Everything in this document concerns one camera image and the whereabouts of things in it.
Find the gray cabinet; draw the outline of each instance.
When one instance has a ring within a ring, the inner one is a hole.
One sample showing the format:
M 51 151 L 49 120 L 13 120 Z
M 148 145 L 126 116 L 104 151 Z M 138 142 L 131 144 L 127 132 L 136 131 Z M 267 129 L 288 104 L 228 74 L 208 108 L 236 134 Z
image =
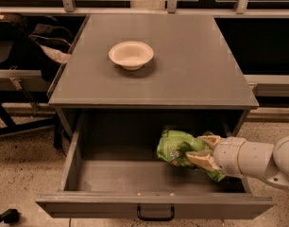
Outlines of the gray cabinet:
M 114 65 L 109 49 L 127 40 L 154 59 Z M 50 104 L 72 136 L 59 192 L 37 198 L 53 218 L 255 218 L 273 205 L 246 179 L 156 157 L 164 127 L 235 135 L 258 106 L 212 16 L 92 14 Z

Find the chair leg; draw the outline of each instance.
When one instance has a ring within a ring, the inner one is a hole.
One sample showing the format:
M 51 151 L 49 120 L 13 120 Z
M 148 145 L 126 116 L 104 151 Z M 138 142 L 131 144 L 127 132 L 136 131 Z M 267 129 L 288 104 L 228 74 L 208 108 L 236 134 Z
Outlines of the chair leg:
M 53 146 L 56 149 L 62 148 L 61 132 L 62 132 L 62 125 L 60 123 L 60 118 L 56 115 L 54 127 L 54 143 L 53 143 Z
M 9 209 L 0 215 L 0 223 L 4 221 L 7 224 L 15 223 L 19 220 L 19 212 L 16 209 Z
M 0 118 L 3 120 L 3 122 L 8 126 L 12 127 L 15 126 L 15 122 L 12 120 L 10 115 L 6 112 L 6 110 L 2 107 L 0 103 Z

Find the drawer handle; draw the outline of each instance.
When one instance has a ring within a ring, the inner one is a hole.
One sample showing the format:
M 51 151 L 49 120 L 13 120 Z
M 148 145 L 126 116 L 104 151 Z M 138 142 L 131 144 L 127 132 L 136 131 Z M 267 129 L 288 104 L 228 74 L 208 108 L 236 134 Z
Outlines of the drawer handle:
M 175 217 L 175 209 L 171 207 L 171 216 L 165 218 L 150 218 L 150 217 L 143 217 L 142 216 L 142 209 L 140 206 L 137 207 L 137 217 L 142 221 L 171 221 Z

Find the tile floor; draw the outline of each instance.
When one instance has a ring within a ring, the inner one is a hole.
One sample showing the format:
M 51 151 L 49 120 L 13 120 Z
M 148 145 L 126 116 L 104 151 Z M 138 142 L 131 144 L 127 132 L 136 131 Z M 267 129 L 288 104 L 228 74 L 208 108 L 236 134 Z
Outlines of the tile floor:
M 288 123 L 246 122 L 239 136 L 250 141 L 275 143 L 289 135 Z M 178 219 L 170 222 L 141 222 L 138 219 L 53 219 L 36 203 L 37 195 L 58 190 L 65 161 L 52 146 L 53 128 L 0 137 L 0 213 L 16 208 L 20 221 L 12 226 L 25 227 L 151 227 L 151 226 L 267 226 L 289 227 L 289 192 L 248 179 L 254 196 L 272 197 L 276 205 L 253 220 Z M 66 151 L 68 142 L 63 140 Z

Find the cabinet top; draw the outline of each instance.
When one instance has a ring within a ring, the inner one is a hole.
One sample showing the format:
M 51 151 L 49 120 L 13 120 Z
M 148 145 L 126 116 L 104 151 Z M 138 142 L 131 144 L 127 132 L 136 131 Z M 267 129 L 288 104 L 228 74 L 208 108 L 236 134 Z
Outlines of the cabinet top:
M 127 71 L 109 58 L 125 41 L 154 58 Z M 258 106 L 212 16 L 92 14 L 52 95 L 78 108 L 250 109 Z

